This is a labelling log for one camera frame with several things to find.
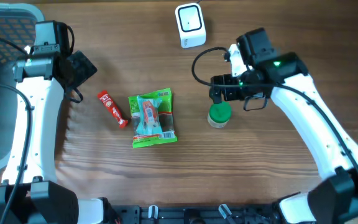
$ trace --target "small jar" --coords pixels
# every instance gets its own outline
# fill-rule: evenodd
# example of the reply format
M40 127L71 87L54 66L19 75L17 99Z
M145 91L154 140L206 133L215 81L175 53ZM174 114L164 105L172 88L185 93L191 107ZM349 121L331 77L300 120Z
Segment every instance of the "small jar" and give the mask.
M223 128L231 118L231 106L222 102L213 104L209 109L208 123L214 128Z

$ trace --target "green snack package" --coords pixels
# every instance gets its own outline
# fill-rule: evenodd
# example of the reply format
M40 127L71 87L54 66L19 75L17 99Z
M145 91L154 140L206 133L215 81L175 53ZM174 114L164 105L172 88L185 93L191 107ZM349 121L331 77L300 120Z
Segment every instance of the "green snack package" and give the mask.
M158 119L162 128L162 134L145 134L140 131L143 125L140 125L140 117L144 113L140 111L142 106L139 106L139 99L151 99L161 102L156 108L158 110ZM164 90L157 90L152 93L143 94L139 96L128 97L129 106L131 107L132 125L134 127L135 136L132 143L133 148L153 146L156 144L164 144L178 141L173 129L173 115L172 115L172 92L170 88Z

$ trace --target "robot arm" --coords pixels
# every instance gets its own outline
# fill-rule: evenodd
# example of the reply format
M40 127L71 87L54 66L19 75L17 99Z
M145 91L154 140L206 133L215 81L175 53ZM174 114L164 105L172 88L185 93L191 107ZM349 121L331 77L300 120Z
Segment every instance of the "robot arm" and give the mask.
M35 29L37 38L30 54L18 58L13 68L16 88L32 106L25 170L17 192L12 194L27 128L25 103L18 96L12 151L0 186L0 219L6 199L12 195L15 202L8 208L6 223L110 223L104 220L108 216L115 220L115 214L106 199L78 200L72 191L57 184L54 163L63 97L72 90L79 93L76 88L97 69L81 52L72 54L73 44L68 45L67 31L71 29L66 24L45 21L37 23Z
M214 103L221 102L221 95L226 101L245 99L244 109L249 111L250 99L265 100L259 109L271 99L293 123L318 167L323 182L317 188L279 201L286 222L341 223L358 217L358 174L338 136L308 100L282 88L298 90L321 108L358 165L358 145L321 99L305 64L294 53L278 56L264 29L240 36L224 58L231 62L232 74L211 79Z

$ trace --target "black mount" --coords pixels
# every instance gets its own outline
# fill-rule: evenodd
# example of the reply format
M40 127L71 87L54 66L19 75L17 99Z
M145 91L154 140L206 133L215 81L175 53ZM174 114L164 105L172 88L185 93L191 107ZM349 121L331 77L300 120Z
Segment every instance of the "black mount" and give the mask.
M358 217L358 176L353 169L336 175L309 192L310 210L319 223L344 223Z
M13 185L0 186L0 219ZM78 221L78 199L74 192L51 181L20 184L6 223L67 223Z

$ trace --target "white box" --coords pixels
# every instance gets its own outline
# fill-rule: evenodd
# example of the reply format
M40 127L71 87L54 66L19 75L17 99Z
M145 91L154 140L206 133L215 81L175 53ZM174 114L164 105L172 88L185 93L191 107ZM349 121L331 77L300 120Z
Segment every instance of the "white box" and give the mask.
M189 48L203 45L206 41L206 31L200 5L189 3L178 6L175 14L181 47Z

